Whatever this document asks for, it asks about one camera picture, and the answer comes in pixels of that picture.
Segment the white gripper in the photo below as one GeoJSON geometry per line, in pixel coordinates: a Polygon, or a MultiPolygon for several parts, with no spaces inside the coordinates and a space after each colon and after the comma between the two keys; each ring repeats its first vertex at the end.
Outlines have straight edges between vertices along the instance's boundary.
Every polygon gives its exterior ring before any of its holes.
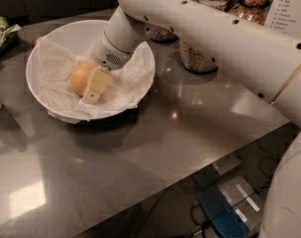
{"type": "Polygon", "coordinates": [[[126,54],[115,48],[101,32],[93,45],[92,58],[105,67],[93,68],[87,80],[83,99],[94,104],[102,96],[112,80],[111,70],[121,69],[131,59],[132,54],[126,54]]]}

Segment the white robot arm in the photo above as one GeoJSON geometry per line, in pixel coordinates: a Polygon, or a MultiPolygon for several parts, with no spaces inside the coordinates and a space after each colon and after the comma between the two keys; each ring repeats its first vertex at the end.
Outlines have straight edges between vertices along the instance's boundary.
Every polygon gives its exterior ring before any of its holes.
{"type": "Polygon", "coordinates": [[[119,69],[152,31],[163,27],[214,58],[229,76],[299,127],[275,171],[259,238],[301,238],[301,39],[192,0],[118,3],[89,51],[94,60],[119,69]]]}

